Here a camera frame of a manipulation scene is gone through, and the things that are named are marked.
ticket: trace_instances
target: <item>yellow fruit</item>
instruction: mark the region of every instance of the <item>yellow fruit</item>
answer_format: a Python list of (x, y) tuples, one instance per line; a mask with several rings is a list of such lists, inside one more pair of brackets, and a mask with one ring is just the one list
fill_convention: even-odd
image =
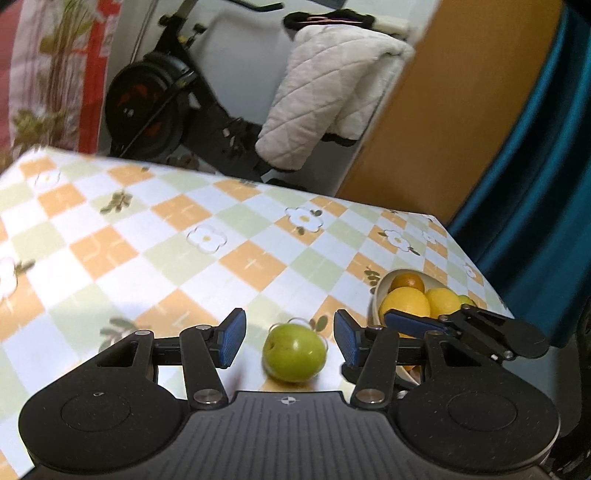
[(400, 310), (418, 317), (428, 317), (429, 302), (425, 294), (412, 287), (400, 287), (392, 290), (379, 306), (379, 317), (384, 321), (384, 313), (388, 310)]
[(473, 307), (477, 306), (476, 303), (474, 303), (474, 300), (472, 300), (468, 295), (458, 295), (457, 298), (460, 299), (462, 305), (467, 303), (468, 305), (472, 305)]
[(440, 315), (449, 315), (458, 311), (462, 302), (458, 296), (449, 288), (439, 287), (427, 290), (425, 293), (429, 306), (431, 307), (431, 318), (438, 318)]

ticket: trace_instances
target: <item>white quilted cloth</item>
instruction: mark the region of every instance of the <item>white quilted cloth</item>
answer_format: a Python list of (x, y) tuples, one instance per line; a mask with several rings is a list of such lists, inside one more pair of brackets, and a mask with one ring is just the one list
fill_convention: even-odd
[(351, 25), (309, 25), (294, 39), (285, 78), (256, 142), (275, 168), (299, 170), (329, 132), (358, 140), (414, 50)]

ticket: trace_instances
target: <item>blue gripper pad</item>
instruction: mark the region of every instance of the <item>blue gripper pad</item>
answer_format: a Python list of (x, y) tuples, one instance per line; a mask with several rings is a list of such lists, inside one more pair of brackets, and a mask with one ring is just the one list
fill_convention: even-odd
[(392, 330), (415, 338), (425, 337), (425, 333), (429, 330), (447, 333), (447, 328), (441, 322), (426, 317), (417, 317), (399, 310), (387, 311), (384, 315), (384, 323)]
[(215, 342), (219, 350), (219, 368), (232, 365), (238, 349), (246, 336), (246, 313), (242, 309), (234, 309), (226, 319), (216, 327)]
[(337, 310), (333, 331), (345, 364), (348, 367), (358, 367), (361, 362), (359, 344), (362, 328), (345, 310)]

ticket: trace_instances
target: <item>checkered tablecloth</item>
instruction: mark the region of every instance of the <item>checkered tablecloth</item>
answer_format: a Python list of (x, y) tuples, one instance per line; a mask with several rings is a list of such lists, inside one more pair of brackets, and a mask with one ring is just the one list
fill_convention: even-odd
[[(498, 295), (432, 216), (267, 184), (99, 159), (30, 152), (0, 177), (0, 479), (31, 466), (17, 431), (26, 399), (132, 331), (175, 336), (234, 308), (248, 328), (235, 390), (274, 390), (261, 369), (268, 328), (314, 319), (329, 340), (309, 390), (352, 386), (330, 320), (365, 323), (375, 277), (413, 268), (507, 314)], [(182, 373), (160, 383), (184, 395)]]

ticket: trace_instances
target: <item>green apple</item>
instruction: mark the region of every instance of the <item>green apple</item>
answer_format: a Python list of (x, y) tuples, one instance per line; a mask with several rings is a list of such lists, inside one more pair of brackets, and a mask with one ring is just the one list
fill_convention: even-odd
[(326, 363), (326, 346), (318, 334), (295, 323), (278, 325), (262, 347), (267, 373), (284, 382), (306, 382)]
[(460, 303), (462, 305), (467, 303), (468, 305), (472, 305), (473, 307), (476, 307), (476, 303), (474, 303), (474, 300), (472, 300), (468, 295), (458, 295), (457, 297), (460, 299)]

